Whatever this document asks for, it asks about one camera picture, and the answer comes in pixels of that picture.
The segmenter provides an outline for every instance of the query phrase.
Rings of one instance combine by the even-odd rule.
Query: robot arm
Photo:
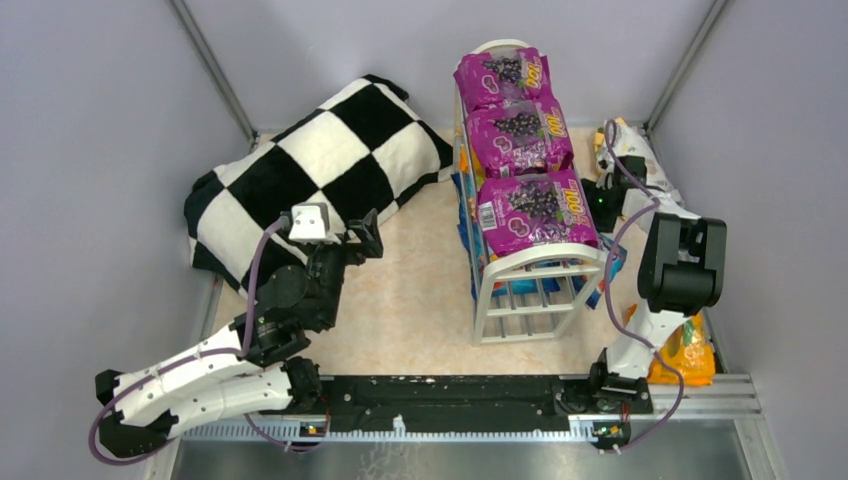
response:
[[[320,398],[317,366],[292,357],[310,344],[305,330],[335,326],[346,266],[382,257],[383,245],[374,210],[363,220],[348,222],[340,237],[329,234],[324,204],[297,205],[290,215],[285,223],[291,229],[283,233],[306,245],[308,261],[305,268],[280,268],[257,290],[255,324],[245,354],[242,346],[249,329],[242,314],[156,365],[97,375],[98,400],[106,406],[118,399],[99,423],[100,443],[113,455],[127,458],[154,451],[191,428],[221,418],[259,410],[307,411]],[[358,242],[351,242],[354,237]]]
[[[652,193],[659,207],[637,220],[648,240],[637,279],[641,300],[626,328],[660,348],[692,315],[718,301],[727,226],[681,208],[666,193]],[[643,191],[631,188],[622,214],[633,216],[652,202]],[[602,354],[602,385],[624,394],[617,395],[621,399],[632,397],[653,358],[654,352],[643,343],[621,335]]]

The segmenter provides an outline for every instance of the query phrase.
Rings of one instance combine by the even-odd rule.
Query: orange bag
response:
[[[627,321],[636,311],[636,305],[627,310]],[[713,383],[715,357],[707,342],[704,316],[698,312],[668,337],[660,349],[660,355],[669,366],[683,375],[683,382],[693,387]],[[669,372],[654,359],[648,373],[648,383],[677,384],[677,376]]]

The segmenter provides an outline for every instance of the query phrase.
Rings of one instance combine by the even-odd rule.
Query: black square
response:
[[[206,207],[224,190],[224,184],[215,172],[209,172],[197,179],[191,187],[191,195],[183,204],[183,215],[186,217],[188,236],[197,238],[197,224],[206,211]]]
[[[271,278],[271,275],[277,270],[287,266],[287,265],[303,265],[303,262],[300,261],[294,254],[283,248],[282,245],[278,244],[274,241],[274,239],[268,240],[268,243],[265,244],[265,249],[262,250],[262,258],[259,260],[259,275],[258,275],[258,283],[256,287],[258,288],[261,285],[265,285],[268,283],[268,280]],[[241,286],[247,290],[248,284],[250,283],[250,268],[244,273],[244,277],[241,279]]]
[[[307,123],[309,123],[310,121],[312,121],[312,119],[313,119],[313,118],[317,117],[318,115],[320,115],[320,114],[322,114],[322,113],[324,113],[324,110],[322,110],[322,109],[320,109],[320,108],[316,108],[315,110],[313,110],[313,111],[312,111],[312,113],[310,113],[309,115],[307,115],[307,116],[305,116],[305,117],[301,118],[300,120],[298,120],[298,122],[297,122],[297,123],[295,123],[295,124],[294,124],[294,125],[292,125],[291,127],[289,127],[289,128],[287,128],[287,129],[285,129],[285,130],[283,131],[283,133],[280,133],[280,134],[275,135],[275,136],[274,136],[274,138],[272,138],[272,139],[271,139],[271,141],[272,141],[272,142],[274,142],[274,143],[279,143],[279,141],[280,141],[280,140],[282,140],[282,139],[284,139],[284,138],[288,137],[289,135],[291,135],[291,133],[292,133],[292,132],[294,132],[294,131],[295,131],[295,130],[297,130],[298,128],[300,128],[300,127],[302,127],[302,126],[306,125]]]
[[[368,85],[330,109],[371,151],[414,121],[375,85]]]
[[[427,173],[424,176],[422,176],[421,178],[419,178],[418,181],[416,181],[415,183],[410,185],[406,190],[402,191],[400,193],[400,195],[398,195],[398,198],[397,198],[398,208],[406,205],[406,202],[408,202],[409,199],[411,199],[413,195],[415,195],[416,193],[418,193],[419,190],[424,188],[424,185],[427,185],[427,184],[430,184],[430,183],[436,183],[438,181],[439,181],[439,172]]]
[[[345,222],[361,220],[372,208],[381,212],[394,201],[392,185],[371,155],[356,162],[322,191]]]
[[[197,242],[197,245],[194,247],[194,257],[191,259],[191,266],[200,270],[209,270],[210,272],[215,272],[222,277],[224,277],[224,281],[227,282],[233,290],[238,290],[239,284],[236,277],[227,270],[227,267],[218,260],[218,257],[212,254],[206,245]]]
[[[280,213],[312,196],[318,186],[285,150],[274,145],[227,189],[264,229]]]
[[[433,141],[433,145],[436,146],[436,151],[439,153],[439,170],[453,165],[453,147],[430,128],[430,125],[427,125],[421,120],[418,120],[418,125],[421,125],[421,128],[427,132],[427,136]]]

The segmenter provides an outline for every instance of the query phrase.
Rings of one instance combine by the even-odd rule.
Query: black and white checkered cushion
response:
[[[452,149],[404,103],[407,93],[360,78],[252,154],[198,179],[185,203],[195,268],[221,274],[243,296],[257,243],[281,212],[329,206],[330,228],[372,208],[384,222],[428,183],[447,180]],[[306,256],[278,235],[262,256],[259,283]]]

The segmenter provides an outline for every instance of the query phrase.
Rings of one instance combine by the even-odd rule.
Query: purple packaging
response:
[[[553,97],[468,115],[471,147],[487,178],[554,172],[571,165],[574,147]]]
[[[477,220],[497,256],[549,243],[598,247],[598,234],[574,170],[488,179]]]
[[[553,96],[548,58],[532,47],[466,55],[453,77],[468,113],[504,102]]]

